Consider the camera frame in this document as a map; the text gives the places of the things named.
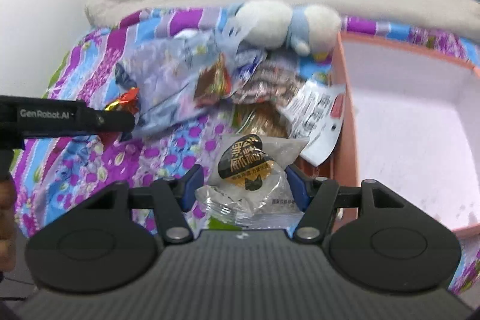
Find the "person's left hand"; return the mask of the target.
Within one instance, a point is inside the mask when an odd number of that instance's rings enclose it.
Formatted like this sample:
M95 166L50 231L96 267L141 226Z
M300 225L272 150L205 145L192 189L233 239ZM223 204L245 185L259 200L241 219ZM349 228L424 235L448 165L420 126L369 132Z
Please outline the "person's left hand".
M0 202L0 270L9 272L16 264L16 221L15 204L17 192L16 186L8 175L1 181Z

